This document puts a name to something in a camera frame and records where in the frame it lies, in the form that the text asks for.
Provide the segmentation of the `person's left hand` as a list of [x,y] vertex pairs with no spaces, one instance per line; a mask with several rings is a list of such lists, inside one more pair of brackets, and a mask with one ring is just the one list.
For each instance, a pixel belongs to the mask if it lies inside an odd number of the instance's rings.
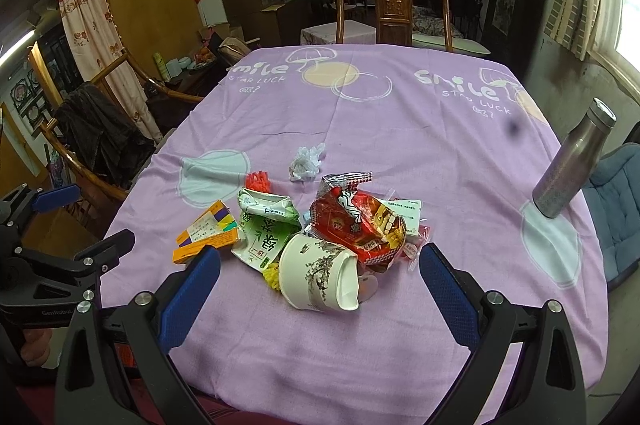
[[47,329],[24,330],[25,342],[21,357],[29,367],[41,367],[49,359],[52,331]]

